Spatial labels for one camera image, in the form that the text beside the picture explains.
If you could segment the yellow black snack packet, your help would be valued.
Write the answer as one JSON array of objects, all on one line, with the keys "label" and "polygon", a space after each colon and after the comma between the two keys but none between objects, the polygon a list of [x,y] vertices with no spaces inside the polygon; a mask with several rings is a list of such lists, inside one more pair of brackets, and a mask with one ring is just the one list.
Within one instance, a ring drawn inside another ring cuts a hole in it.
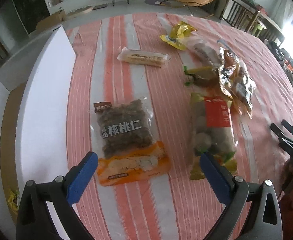
[{"label": "yellow black snack packet", "polygon": [[8,189],[9,197],[8,197],[8,206],[9,209],[16,215],[18,215],[19,203],[20,203],[20,195],[18,191],[12,191]]}]

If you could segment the yellow-edged clear nut bag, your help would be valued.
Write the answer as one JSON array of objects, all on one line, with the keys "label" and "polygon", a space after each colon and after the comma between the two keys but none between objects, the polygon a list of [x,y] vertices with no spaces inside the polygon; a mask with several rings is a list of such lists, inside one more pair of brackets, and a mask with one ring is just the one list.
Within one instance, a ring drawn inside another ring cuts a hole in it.
[{"label": "yellow-edged clear nut bag", "polygon": [[245,62],[229,48],[219,49],[221,65],[218,67],[221,92],[232,100],[233,108],[240,114],[247,114],[251,119],[253,112],[253,81]]}]

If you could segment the walnut kernel orange bag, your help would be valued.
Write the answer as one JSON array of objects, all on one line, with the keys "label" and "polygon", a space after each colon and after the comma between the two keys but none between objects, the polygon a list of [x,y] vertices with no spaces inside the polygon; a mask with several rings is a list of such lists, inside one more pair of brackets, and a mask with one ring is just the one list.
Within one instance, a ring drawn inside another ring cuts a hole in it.
[{"label": "walnut kernel orange bag", "polygon": [[170,170],[151,102],[144,94],[123,103],[94,103],[91,131],[101,186],[148,180]]}]

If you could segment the clear bag brown cakes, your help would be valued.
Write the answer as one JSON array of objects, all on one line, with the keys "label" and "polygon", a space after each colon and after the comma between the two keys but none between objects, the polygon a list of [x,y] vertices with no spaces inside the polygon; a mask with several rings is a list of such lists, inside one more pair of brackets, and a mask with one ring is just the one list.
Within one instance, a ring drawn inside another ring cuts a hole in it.
[{"label": "clear bag brown cakes", "polygon": [[202,66],[218,68],[222,64],[220,54],[203,39],[192,38],[186,42],[186,47],[199,58]]}]

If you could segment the yellow crinkled snack bag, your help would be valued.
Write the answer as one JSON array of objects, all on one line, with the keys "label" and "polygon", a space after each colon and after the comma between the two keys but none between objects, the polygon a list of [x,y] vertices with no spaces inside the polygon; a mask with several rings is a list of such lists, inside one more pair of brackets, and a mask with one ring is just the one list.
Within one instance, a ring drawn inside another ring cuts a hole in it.
[{"label": "yellow crinkled snack bag", "polygon": [[184,38],[191,36],[192,32],[197,31],[196,28],[190,24],[180,21],[174,25],[169,35],[161,35],[160,39],[170,46],[184,51],[187,47],[181,42]]}]

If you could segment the long biscuit packet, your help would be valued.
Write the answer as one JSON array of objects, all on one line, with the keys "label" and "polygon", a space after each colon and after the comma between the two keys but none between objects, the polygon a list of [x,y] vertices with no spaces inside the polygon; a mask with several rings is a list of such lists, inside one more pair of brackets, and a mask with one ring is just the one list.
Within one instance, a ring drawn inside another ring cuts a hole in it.
[{"label": "long biscuit packet", "polygon": [[170,56],[163,53],[154,53],[149,51],[128,49],[124,47],[119,53],[117,59],[121,62],[130,64],[139,64],[153,67],[165,67],[170,61]]}]

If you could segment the white cardboard storage box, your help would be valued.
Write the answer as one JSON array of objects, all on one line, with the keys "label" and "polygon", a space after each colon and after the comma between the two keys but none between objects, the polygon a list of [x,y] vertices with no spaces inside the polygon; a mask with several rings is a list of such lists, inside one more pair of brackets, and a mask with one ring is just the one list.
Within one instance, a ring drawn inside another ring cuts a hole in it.
[{"label": "white cardboard storage box", "polygon": [[[0,137],[9,96],[25,85],[14,129],[19,190],[28,180],[45,183],[68,172],[67,103],[75,59],[65,29],[58,27],[33,39],[0,68]],[[15,238],[1,168],[0,231],[7,239]]]}]

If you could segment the small green-yellow dark packet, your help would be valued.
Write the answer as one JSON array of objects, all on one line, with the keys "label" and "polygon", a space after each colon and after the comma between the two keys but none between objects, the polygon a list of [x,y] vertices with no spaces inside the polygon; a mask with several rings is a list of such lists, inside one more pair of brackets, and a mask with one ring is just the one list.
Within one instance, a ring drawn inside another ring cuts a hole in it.
[{"label": "small green-yellow dark packet", "polygon": [[183,66],[183,72],[188,77],[185,82],[186,86],[196,85],[199,87],[213,87],[219,82],[218,72],[211,66],[188,69],[187,66]]}]

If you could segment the dark wooden chair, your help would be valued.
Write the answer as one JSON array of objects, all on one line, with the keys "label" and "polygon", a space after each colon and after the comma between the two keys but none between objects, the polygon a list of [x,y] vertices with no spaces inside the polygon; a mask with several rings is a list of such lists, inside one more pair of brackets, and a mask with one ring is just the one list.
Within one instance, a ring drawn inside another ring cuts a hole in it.
[{"label": "dark wooden chair", "polygon": [[233,28],[250,32],[257,23],[260,11],[248,0],[226,0],[220,19]]}]

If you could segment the red striped tablecloth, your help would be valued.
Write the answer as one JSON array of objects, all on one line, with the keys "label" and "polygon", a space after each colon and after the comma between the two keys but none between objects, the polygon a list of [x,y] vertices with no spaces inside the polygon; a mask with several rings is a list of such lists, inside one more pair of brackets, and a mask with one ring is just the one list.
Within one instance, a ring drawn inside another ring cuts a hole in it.
[{"label": "red striped tablecloth", "polygon": [[[97,178],[77,204],[79,216],[96,239],[202,239],[223,206],[206,180],[190,180],[187,154],[191,121],[182,67],[195,57],[162,42],[160,36],[185,21],[211,46],[223,39],[244,60],[257,88],[253,116],[232,114],[238,146],[238,173],[255,183],[270,179],[281,189],[288,159],[269,125],[293,125],[293,88],[279,63],[259,39],[210,20],[163,13],[121,15],[74,27],[66,33],[76,53],[67,105],[67,160],[76,165],[92,146],[89,115],[99,101],[121,103],[139,94],[151,101],[159,140],[170,157],[167,174],[150,180],[103,187]],[[130,64],[117,59],[122,49],[163,53],[167,66]]]}]

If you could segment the brown cardboard box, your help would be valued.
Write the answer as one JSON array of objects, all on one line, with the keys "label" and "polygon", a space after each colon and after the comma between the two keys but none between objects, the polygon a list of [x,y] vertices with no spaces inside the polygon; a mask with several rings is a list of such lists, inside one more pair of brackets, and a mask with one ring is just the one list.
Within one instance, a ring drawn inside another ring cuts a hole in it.
[{"label": "brown cardboard box", "polygon": [[38,22],[38,24],[36,25],[36,31],[38,32],[44,31],[53,26],[56,26],[57,24],[62,23],[65,16],[66,16],[66,13],[64,10],[59,10],[55,12],[54,14]]}]

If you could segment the black tall display cabinet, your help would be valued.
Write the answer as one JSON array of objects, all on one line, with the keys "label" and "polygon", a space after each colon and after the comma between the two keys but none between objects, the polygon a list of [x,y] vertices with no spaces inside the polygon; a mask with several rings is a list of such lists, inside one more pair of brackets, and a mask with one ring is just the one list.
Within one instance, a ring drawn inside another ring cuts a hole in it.
[{"label": "black tall display cabinet", "polygon": [[50,15],[45,0],[13,0],[13,3],[28,34],[35,31],[38,22]]}]

